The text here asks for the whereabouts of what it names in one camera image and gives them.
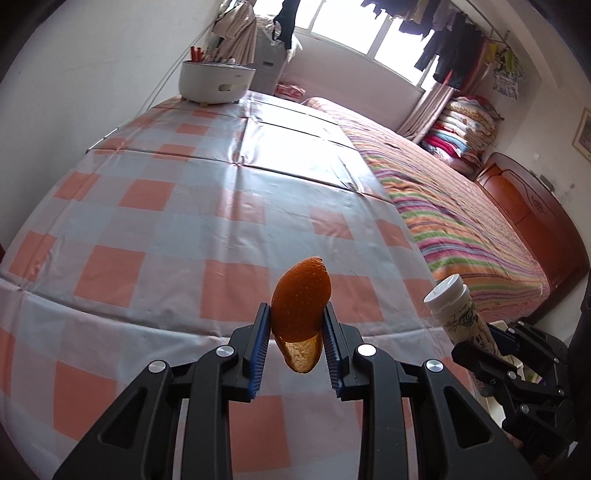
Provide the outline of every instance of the window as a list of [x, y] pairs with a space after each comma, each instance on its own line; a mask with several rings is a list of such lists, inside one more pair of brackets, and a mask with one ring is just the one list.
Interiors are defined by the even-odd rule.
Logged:
[[[282, 0], [257, 0], [258, 15], [275, 16]], [[376, 18], [374, 6], [361, 7], [361, 0], [301, 0], [295, 26], [306, 34], [327, 38], [366, 55], [425, 90], [435, 83], [435, 61], [428, 73], [414, 65], [433, 32], [424, 40], [419, 35], [398, 31], [401, 19], [386, 13]]]
[[386, 17], [375, 18], [374, 6], [361, 8], [360, 0], [326, 0], [312, 25], [312, 33], [361, 53], [369, 52]]

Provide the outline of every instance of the white wall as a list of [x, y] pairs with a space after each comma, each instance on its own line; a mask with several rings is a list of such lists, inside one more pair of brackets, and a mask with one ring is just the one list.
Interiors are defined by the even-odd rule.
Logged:
[[323, 97], [396, 130], [423, 94], [391, 70], [331, 42], [296, 33], [304, 50], [282, 79], [305, 88], [306, 98]]
[[[508, 3], [536, 40], [548, 68], [541, 72], [541, 80], [530, 71], [538, 85], [526, 82], [524, 101], [496, 104], [511, 122], [500, 130], [497, 151], [554, 184], [556, 196], [591, 252], [591, 163], [572, 146], [583, 108], [591, 108], [591, 83], [565, 42], [533, 7], [525, 0]], [[538, 325], [569, 340], [580, 317], [585, 286], [586, 279]]]
[[88, 147], [137, 115], [220, 3], [67, 0], [36, 30], [0, 84], [3, 246]]

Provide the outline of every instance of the curtain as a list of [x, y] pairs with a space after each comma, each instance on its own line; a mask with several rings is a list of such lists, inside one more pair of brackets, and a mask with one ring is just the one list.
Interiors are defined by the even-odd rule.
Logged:
[[418, 145], [443, 112], [455, 91], [447, 85], [436, 83], [431, 90], [425, 92], [410, 116], [398, 129], [397, 134]]

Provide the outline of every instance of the stack of folded blankets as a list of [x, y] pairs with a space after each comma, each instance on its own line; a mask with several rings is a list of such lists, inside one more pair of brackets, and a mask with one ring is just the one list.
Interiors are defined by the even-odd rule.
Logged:
[[473, 180], [482, 156], [494, 142], [502, 118], [483, 97], [457, 97], [446, 105], [421, 146], [454, 170]]

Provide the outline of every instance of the hanging clothes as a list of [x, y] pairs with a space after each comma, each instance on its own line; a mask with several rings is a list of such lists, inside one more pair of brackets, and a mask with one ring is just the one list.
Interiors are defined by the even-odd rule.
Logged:
[[406, 20], [411, 20], [420, 25], [423, 21], [423, 15], [425, 14], [428, 4], [429, 0], [418, 0], [417, 6], [414, 8], [414, 10], [408, 13]]
[[[478, 66], [483, 39], [482, 32], [478, 27], [472, 24], [464, 26], [456, 54], [449, 66], [452, 71], [448, 82], [450, 87], [460, 90], [472, 70]], [[440, 77], [443, 78], [446, 74], [447, 71], [441, 72]]]
[[490, 59], [490, 51], [492, 42], [488, 38], [482, 39], [482, 46], [477, 61], [474, 63], [472, 71], [464, 80], [464, 84], [460, 89], [460, 95], [470, 95], [482, 83], [485, 77], [491, 72], [493, 62]]
[[256, 16], [249, 1], [237, 4], [213, 27], [213, 33], [223, 38], [212, 57], [233, 57], [239, 65], [255, 61]]
[[406, 17], [418, 4], [418, 0], [363, 0], [362, 7], [375, 5], [374, 13], [380, 16], [382, 11], [394, 18]]
[[281, 26], [281, 32], [277, 37], [273, 32], [273, 39], [281, 40], [286, 50], [291, 50], [291, 38], [296, 28], [296, 15], [299, 6], [300, 0], [283, 0], [281, 11], [273, 19]]
[[461, 89], [473, 69], [482, 46], [482, 32], [466, 23], [467, 16], [458, 12], [450, 29], [435, 32], [415, 68], [422, 72], [435, 55], [439, 61], [433, 78], [438, 83]]
[[437, 10], [433, 14], [433, 30], [440, 32], [447, 28], [453, 20], [455, 13], [456, 9], [449, 0], [441, 0]]
[[486, 53], [486, 61], [494, 64], [496, 62], [496, 52], [499, 50], [499, 44], [494, 41], [490, 41], [488, 44], [488, 52]]
[[421, 22], [405, 20], [400, 25], [399, 31], [411, 35], [422, 35], [423, 38], [429, 35], [429, 32], [433, 29], [433, 15], [441, 1], [442, 0], [428, 0], [425, 12], [421, 17]]
[[513, 98], [513, 100], [519, 99], [519, 82], [525, 78], [525, 73], [510, 48], [506, 48], [496, 55], [493, 76], [495, 78], [493, 90]]

